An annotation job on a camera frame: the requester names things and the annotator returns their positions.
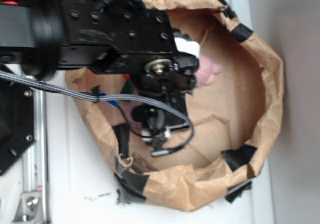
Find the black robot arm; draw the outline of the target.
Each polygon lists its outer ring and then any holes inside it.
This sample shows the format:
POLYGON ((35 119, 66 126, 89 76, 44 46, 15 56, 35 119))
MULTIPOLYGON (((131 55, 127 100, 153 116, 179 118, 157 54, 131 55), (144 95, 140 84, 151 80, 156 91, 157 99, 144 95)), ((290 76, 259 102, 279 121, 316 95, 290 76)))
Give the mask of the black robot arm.
POLYGON ((191 42, 171 26, 168 14, 142 0, 0 0, 0 59, 19 64, 40 81, 58 70, 88 68, 95 74, 127 74, 138 95, 76 94, 88 101, 133 100, 132 112, 153 157, 171 130, 192 128, 185 95, 196 85, 199 57, 178 49, 191 42))

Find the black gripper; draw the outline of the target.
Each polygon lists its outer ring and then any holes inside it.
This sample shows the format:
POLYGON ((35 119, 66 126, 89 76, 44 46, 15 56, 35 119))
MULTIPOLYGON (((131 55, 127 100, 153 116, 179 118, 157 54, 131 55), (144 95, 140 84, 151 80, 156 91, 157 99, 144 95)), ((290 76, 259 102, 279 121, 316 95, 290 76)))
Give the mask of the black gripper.
POLYGON ((89 68, 95 74, 127 74, 138 91, 132 118, 152 156, 184 148, 164 148, 169 133, 192 123, 185 95, 196 85, 199 53, 188 35, 172 28, 165 11, 142 0, 58 0, 65 41, 59 70, 89 68))

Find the black hexagonal robot base plate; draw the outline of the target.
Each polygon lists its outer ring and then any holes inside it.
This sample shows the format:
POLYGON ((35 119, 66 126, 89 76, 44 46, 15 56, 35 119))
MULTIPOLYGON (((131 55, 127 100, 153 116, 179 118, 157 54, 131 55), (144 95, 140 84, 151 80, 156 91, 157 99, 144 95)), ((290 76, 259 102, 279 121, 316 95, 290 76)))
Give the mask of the black hexagonal robot base plate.
POLYGON ((0 81, 0 174, 4 175, 34 143, 34 92, 9 80, 0 81))

